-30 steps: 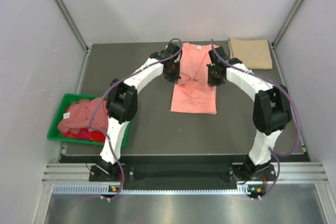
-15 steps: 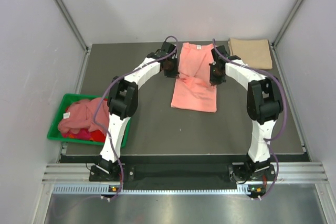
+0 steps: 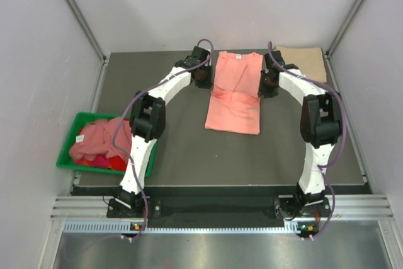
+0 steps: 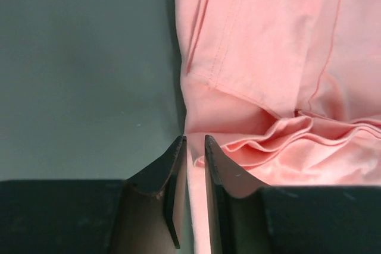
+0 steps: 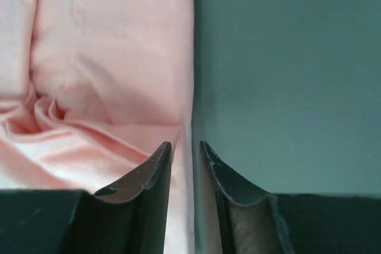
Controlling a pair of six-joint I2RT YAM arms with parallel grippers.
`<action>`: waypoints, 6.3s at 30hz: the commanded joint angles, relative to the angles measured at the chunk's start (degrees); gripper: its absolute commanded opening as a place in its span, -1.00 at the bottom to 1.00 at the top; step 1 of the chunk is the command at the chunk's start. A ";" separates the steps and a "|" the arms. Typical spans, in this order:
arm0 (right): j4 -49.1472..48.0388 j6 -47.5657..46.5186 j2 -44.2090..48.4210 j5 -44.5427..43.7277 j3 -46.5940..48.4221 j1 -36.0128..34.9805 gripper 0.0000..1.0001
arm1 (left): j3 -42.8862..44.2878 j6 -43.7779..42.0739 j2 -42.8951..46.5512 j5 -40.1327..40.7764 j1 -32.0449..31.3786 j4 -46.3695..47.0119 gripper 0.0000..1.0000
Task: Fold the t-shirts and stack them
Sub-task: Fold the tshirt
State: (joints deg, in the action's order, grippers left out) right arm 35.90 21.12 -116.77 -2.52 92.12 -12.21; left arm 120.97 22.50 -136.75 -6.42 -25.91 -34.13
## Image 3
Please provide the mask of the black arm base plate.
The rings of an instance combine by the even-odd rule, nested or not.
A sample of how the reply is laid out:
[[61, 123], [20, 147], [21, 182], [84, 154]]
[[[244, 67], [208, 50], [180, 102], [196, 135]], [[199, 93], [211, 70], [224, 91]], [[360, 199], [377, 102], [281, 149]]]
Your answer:
[[150, 197], [147, 227], [280, 227], [292, 197]]

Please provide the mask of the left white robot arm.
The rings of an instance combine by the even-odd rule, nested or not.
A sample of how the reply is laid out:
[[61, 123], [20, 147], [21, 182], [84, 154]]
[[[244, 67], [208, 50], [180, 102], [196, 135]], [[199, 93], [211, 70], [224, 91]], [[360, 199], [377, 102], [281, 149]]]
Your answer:
[[146, 208], [145, 172], [151, 152], [166, 127], [167, 104], [191, 83], [202, 86], [211, 83], [211, 56], [211, 49], [195, 46], [164, 79], [133, 98], [129, 119], [132, 143], [130, 150], [122, 149], [128, 155], [128, 164], [115, 197], [127, 215], [139, 215]]

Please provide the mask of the salmon pink t shirt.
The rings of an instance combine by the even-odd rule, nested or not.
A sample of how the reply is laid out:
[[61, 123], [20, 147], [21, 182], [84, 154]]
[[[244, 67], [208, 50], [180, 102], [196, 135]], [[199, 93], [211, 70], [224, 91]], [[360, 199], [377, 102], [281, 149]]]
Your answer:
[[260, 133], [258, 88], [263, 56], [219, 52], [205, 128], [238, 134]]

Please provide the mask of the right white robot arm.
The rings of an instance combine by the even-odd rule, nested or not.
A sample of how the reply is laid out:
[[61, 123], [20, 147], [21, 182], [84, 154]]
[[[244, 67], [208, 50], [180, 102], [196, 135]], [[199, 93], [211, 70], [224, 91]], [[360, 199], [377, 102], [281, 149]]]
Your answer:
[[264, 55], [258, 95], [274, 98], [281, 88], [302, 107], [300, 134], [305, 142], [302, 175], [293, 195], [295, 211], [310, 215], [325, 200], [325, 180], [331, 153], [343, 134], [341, 97], [325, 84], [308, 79], [295, 64], [286, 64], [279, 50]]

